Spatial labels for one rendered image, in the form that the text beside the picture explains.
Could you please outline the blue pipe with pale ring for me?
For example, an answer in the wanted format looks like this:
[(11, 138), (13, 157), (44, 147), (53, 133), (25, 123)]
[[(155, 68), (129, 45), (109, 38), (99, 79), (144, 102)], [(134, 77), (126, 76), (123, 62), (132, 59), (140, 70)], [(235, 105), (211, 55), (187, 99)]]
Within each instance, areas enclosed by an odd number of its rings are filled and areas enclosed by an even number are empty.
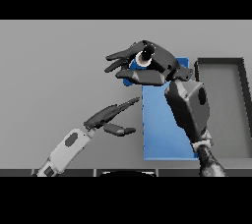
[(137, 70), (145, 71), (151, 65), (155, 51), (155, 47), (146, 40), (132, 44), (123, 53), (121, 70), (131, 75)]

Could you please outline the blue bin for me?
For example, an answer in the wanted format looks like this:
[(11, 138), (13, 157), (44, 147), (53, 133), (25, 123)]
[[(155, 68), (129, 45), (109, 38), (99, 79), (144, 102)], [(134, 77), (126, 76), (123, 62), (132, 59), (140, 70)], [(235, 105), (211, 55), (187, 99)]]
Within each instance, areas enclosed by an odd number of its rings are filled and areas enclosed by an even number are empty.
[(169, 86), (142, 86), (144, 159), (197, 160), (183, 129), (177, 126), (164, 91)]

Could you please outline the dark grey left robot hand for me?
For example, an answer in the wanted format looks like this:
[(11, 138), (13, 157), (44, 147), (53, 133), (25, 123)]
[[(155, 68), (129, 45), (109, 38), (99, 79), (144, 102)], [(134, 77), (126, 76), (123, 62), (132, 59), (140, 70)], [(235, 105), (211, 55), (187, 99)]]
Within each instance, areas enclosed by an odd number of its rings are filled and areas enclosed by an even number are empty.
[(92, 129), (100, 129), (106, 133), (112, 134), (117, 137), (124, 137), (126, 135), (130, 135), (136, 132), (135, 128), (124, 128), (111, 123), (111, 120), (116, 117), (119, 113), (125, 111), (130, 106), (134, 105), (136, 102), (140, 100), (139, 97), (132, 98), (120, 105), (114, 104), (105, 107), (104, 109), (96, 112), (94, 115), (88, 119), (84, 126), (90, 131)]

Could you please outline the dark grey bin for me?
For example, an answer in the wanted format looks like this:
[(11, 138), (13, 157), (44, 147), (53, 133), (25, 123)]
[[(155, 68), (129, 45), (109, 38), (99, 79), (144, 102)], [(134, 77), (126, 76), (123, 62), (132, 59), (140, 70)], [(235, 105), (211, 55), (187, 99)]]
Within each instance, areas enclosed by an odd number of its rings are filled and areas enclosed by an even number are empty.
[(252, 158), (252, 100), (244, 59), (199, 58), (194, 67), (210, 104), (215, 157)]

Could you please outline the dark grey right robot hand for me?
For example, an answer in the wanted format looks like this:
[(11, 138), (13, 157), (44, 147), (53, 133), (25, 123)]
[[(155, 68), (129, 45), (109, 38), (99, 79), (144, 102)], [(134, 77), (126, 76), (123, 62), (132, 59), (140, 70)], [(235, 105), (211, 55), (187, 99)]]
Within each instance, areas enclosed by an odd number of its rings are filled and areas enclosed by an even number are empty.
[(188, 82), (193, 74), (189, 67), (183, 67), (178, 60), (168, 50), (162, 46), (150, 42), (155, 47), (151, 65), (145, 71), (134, 71), (133, 75), (121, 70), (122, 57), (126, 50), (122, 50), (105, 57), (107, 61), (112, 61), (104, 71), (110, 73), (119, 68), (115, 74), (117, 79), (126, 79), (132, 84), (162, 86), (166, 82), (180, 80)]

